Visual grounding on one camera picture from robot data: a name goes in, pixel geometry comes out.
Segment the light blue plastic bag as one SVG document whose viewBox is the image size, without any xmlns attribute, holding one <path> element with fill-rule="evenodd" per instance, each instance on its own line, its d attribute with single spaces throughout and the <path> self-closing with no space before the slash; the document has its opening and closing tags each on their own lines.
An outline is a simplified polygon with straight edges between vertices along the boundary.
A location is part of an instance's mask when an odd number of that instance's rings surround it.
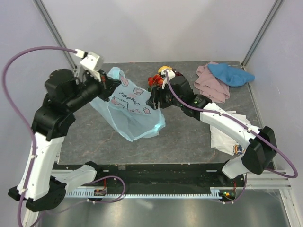
<svg viewBox="0 0 303 227">
<path fill-rule="evenodd" d="M 157 136 L 166 123 L 160 109 L 154 110 L 146 104 L 151 92 L 135 85 L 119 67 L 112 67 L 107 75 L 110 79 L 118 79 L 121 85 L 109 102 L 95 98 L 90 102 L 91 106 L 130 142 Z"/>
</svg>

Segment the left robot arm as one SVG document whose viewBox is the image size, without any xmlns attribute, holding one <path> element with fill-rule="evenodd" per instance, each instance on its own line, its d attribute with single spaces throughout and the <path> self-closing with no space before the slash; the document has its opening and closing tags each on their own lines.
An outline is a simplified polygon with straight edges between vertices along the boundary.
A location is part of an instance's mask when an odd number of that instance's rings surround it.
<svg viewBox="0 0 303 227">
<path fill-rule="evenodd" d="M 33 167 L 26 167 L 31 174 L 24 200 L 26 208 L 32 212 L 52 210 L 74 189 L 86 184 L 99 186 L 104 181 L 102 168 L 92 161 L 65 176 L 51 175 L 56 154 L 61 151 L 64 138 L 75 122 L 74 113 L 95 98 L 108 102 L 121 85 L 120 80 L 108 77 L 103 70 L 99 72 L 101 81 L 85 72 L 86 80 L 77 83 L 71 70 L 59 69 L 45 82 L 47 94 L 30 127 L 36 138 L 36 154 L 29 158 L 34 161 Z"/>
</svg>

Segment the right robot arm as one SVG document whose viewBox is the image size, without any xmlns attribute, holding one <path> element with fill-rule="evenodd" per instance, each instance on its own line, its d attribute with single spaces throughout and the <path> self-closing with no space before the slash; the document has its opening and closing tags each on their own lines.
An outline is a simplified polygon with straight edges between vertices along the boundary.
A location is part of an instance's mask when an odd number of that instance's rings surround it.
<svg viewBox="0 0 303 227">
<path fill-rule="evenodd" d="M 276 155 L 273 149 L 276 138 L 271 128 L 261 129 L 232 117 L 209 98 L 195 94 L 183 76 L 171 79 L 164 87 L 151 87 L 147 104 L 154 109 L 180 107 L 185 115 L 215 127 L 242 146 L 244 153 L 226 161 L 217 174 L 222 186 L 228 186 L 234 178 L 248 172 L 262 174 Z"/>
</svg>

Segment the red lychee bunch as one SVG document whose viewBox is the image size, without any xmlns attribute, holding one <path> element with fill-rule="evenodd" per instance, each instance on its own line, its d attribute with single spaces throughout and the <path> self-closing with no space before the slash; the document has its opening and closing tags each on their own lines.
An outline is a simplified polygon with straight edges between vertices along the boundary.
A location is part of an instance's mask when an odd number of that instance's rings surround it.
<svg viewBox="0 0 303 227">
<path fill-rule="evenodd" d="M 149 87 L 160 87 L 163 85 L 164 79 L 160 74 L 156 74 L 153 77 L 148 77 L 147 83 Z"/>
</svg>

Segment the yellow pear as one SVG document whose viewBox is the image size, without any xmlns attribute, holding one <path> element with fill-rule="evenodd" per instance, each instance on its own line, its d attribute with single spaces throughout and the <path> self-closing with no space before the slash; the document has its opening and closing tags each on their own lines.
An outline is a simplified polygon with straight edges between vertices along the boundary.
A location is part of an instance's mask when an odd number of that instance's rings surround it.
<svg viewBox="0 0 303 227">
<path fill-rule="evenodd" d="M 160 74 L 163 70 L 172 70 L 172 67 L 169 66 L 162 66 L 158 69 L 158 73 Z"/>
</svg>

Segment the mauve pink cloth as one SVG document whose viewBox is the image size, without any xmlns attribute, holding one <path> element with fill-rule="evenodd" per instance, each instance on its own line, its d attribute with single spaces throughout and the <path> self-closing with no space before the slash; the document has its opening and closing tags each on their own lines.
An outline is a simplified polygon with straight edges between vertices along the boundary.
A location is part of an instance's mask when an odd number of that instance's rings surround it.
<svg viewBox="0 0 303 227">
<path fill-rule="evenodd" d="M 216 62 L 209 62 L 204 66 L 198 66 L 196 70 L 197 80 L 194 87 L 199 93 L 208 97 L 215 103 L 225 103 L 230 98 L 230 87 L 217 79 L 209 70 L 208 65 L 217 65 Z"/>
</svg>

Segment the white printed t-shirt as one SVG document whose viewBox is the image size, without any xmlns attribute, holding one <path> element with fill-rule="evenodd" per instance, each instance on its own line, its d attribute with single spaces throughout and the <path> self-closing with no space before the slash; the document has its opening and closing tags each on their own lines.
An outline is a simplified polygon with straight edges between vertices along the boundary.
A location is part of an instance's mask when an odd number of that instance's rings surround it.
<svg viewBox="0 0 303 227">
<path fill-rule="evenodd" d="M 231 156 L 242 155 L 245 152 L 245 149 L 239 143 L 212 125 L 210 125 L 210 133 L 211 148 Z"/>
</svg>

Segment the blue cloth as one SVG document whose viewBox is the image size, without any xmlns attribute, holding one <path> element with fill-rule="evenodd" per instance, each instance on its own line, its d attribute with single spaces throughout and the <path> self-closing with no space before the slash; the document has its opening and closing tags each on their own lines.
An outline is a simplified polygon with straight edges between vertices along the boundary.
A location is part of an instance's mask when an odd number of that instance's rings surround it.
<svg viewBox="0 0 303 227">
<path fill-rule="evenodd" d="M 225 63 L 209 64 L 207 67 L 217 79 L 230 87 L 241 87 L 255 79 L 251 73 L 233 68 Z"/>
</svg>

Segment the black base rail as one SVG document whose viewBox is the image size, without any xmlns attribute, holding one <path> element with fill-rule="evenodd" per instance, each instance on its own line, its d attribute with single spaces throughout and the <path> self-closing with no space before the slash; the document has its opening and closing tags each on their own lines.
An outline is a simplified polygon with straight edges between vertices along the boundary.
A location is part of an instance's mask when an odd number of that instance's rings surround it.
<svg viewBox="0 0 303 227">
<path fill-rule="evenodd" d="M 243 175 L 228 179 L 219 174 L 222 166 L 222 163 L 99 165 L 95 179 L 108 175 L 119 176 L 127 186 L 132 183 L 175 183 L 199 187 L 240 188 L 244 185 Z"/>
</svg>

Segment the left aluminium frame post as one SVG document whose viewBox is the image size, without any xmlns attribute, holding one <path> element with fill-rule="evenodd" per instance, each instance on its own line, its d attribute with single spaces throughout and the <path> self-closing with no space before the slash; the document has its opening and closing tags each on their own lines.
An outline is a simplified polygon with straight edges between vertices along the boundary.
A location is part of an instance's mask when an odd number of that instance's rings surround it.
<svg viewBox="0 0 303 227">
<path fill-rule="evenodd" d="M 66 48 L 66 45 L 55 25 L 55 23 L 53 22 L 48 10 L 46 9 L 45 4 L 43 3 L 42 0 L 33 0 L 33 3 L 35 4 L 35 6 L 37 7 L 40 15 L 42 16 L 43 20 L 45 21 L 48 29 L 50 30 L 53 38 L 55 39 L 56 43 L 58 44 L 59 47 L 63 47 Z M 75 61 L 72 59 L 71 54 L 69 52 L 64 51 L 63 52 L 67 62 L 69 63 L 69 65 L 73 68 L 76 69 L 77 66 L 75 64 Z"/>
</svg>

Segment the aluminium frame post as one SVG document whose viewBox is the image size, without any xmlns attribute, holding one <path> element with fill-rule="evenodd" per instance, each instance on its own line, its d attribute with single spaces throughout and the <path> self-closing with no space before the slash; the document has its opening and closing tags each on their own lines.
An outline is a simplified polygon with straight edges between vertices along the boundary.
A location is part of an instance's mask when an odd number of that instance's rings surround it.
<svg viewBox="0 0 303 227">
<path fill-rule="evenodd" d="M 55 39 L 56 43 L 58 44 L 59 47 L 63 47 L 66 48 L 66 45 L 55 25 L 55 23 L 53 22 L 48 10 L 46 9 L 45 4 L 43 3 L 42 0 L 33 0 L 33 3 L 35 4 L 35 6 L 37 7 L 40 15 L 42 16 L 43 20 L 45 21 L 48 29 L 50 30 L 53 38 Z M 69 65 L 73 68 L 76 69 L 77 66 L 75 64 L 75 61 L 72 59 L 71 54 L 69 52 L 64 51 L 63 52 L 67 62 L 69 63 Z"/>
<path fill-rule="evenodd" d="M 243 68 L 245 68 L 248 65 L 250 59 L 252 58 L 254 52 L 256 51 L 259 44 L 261 43 L 262 38 L 265 36 L 267 30 L 269 29 L 269 27 L 272 24 L 274 18 L 278 14 L 278 11 L 282 7 L 283 3 L 284 3 L 284 0 L 275 0 L 274 1 L 270 11 L 268 12 L 267 16 L 265 17 L 265 19 L 264 19 L 260 29 L 258 30 L 252 44 L 250 45 L 243 61 L 241 62 L 241 66 Z"/>
</svg>

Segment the right aluminium frame post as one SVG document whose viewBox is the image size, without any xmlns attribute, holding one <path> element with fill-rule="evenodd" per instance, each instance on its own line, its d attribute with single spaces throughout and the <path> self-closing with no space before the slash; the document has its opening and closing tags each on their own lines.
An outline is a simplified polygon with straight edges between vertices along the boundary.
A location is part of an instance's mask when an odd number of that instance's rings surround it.
<svg viewBox="0 0 303 227">
<path fill-rule="evenodd" d="M 241 62 L 241 66 L 243 68 L 245 68 L 248 65 L 250 59 L 252 58 L 254 52 L 256 51 L 259 44 L 261 43 L 262 38 L 265 36 L 267 30 L 269 29 L 269 27 L 272 24 L 274 18 L 278 14 L 278 11 L 282 7 L 283 3 L 284 3 L 284 0 L 275 0 L 274 1 L 270 11 L 268 12 L 267 16 L 265 17 L 265 19 L 264 19 L 260 29 L 258 30 L 252 44 L 250 45 L 243 61 Z"/>
</svg>

